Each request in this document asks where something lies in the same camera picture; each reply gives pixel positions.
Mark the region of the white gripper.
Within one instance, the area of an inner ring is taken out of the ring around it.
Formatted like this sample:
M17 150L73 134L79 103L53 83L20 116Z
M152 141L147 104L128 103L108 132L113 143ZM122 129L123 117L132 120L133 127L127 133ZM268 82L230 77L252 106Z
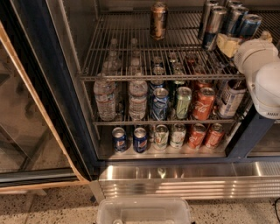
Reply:
M253 39L241 44L240 38L232 38L219 33L217 46L227 57L234 56L234 64L241 74L252 74L262 66L279 61L278 50L271 43L269 31L263 31L260 39Z

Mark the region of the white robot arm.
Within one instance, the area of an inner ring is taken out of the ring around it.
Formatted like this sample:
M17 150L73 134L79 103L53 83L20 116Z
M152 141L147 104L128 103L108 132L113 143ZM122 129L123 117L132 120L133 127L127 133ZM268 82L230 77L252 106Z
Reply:
M232 56L237 70L245 76L256 111L269 119L280 119L280 58L271 38L240 38L218 34L218 48Z

